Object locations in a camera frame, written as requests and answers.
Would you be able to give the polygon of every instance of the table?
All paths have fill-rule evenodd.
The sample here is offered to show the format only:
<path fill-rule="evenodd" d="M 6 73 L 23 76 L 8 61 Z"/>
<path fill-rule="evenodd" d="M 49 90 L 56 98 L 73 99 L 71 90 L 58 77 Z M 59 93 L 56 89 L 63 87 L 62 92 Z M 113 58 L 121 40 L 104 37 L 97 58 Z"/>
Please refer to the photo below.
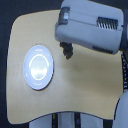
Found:
<path fill-rule="evenodd" d="M 108 55 L 73 45 L 66 60 L 54 38 L 59 11 L 20 16 L 13 24 L 7 60 L 7 116 L 11 124 L 29 122 L 54 112 L 75 111 L 113 119 L 123 93 L 120 53 Z M 43 45 L 54 60 L 54 75 L 41 91 L 31 89 L 23 76 L 28 50 Z"/>

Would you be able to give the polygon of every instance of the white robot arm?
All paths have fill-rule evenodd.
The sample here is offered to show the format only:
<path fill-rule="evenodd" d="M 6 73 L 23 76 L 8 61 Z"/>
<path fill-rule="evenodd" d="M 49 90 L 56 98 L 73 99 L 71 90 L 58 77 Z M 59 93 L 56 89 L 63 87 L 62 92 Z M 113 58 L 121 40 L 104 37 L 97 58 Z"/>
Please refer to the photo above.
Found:
<path fill-rule="evenodd" d="M 64 55 L 73 55 L 72 43 L 95 51 L 116 54 L 125 51 L 127 43 L 122 41 L 124 14 L 121 9 L 87 0 L 64 0 L 55 38 L 61 42 Z"/>

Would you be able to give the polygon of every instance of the white plate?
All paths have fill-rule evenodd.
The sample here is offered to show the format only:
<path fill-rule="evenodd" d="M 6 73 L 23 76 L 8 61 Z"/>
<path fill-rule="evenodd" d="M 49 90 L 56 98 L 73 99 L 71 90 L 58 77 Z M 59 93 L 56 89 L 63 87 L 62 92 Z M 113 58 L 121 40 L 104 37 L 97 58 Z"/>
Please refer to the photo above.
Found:
<path fill-rule="evenodd" d="M 31 88 L 40 90 L 46 87 L 53 75 L 53 59 L 49 50 L 42 45 L 32 47 L 25 56 L 23 72 Z"/>

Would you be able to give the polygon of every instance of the black background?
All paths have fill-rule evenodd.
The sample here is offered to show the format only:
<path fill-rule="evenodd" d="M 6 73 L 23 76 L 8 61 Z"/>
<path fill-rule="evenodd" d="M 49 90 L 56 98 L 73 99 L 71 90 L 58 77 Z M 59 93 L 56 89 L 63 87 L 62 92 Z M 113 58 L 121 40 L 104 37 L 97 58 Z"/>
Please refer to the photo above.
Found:
<path fill-rule="evenodd" d="M 127 0 L 93 0 L 102 4 L 128 8 Z M 6 110 L 6 69 L 7 52 L 12 24 L 20 15 L 60 9 L 62 0 L 0 0 L 0 128 L 28 128 L 28 124 L 11 125 L 7 120 Z M 105 121 L 106 128 L 111 121 Z"/>

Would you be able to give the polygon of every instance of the tabletop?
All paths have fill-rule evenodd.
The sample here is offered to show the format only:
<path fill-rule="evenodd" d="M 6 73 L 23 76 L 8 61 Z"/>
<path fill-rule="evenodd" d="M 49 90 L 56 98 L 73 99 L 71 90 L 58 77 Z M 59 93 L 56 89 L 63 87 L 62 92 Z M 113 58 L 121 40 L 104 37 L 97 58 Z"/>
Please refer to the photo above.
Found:
<path fill-rule="evenodd" d="M 113 119 L 123 93 L 120 52 L 108 55 L 73 45 L 66 60 L 54 38 L 59 11 L 20 16 L 13 24 L 7 60 L 7 116 L 11 124 L 29 122 L 54 112 L 75 111 Z M 23 75 L 28 50 L 43 45 L 51 52 L 54 74 L 47 88 L 31 89 Z"/>

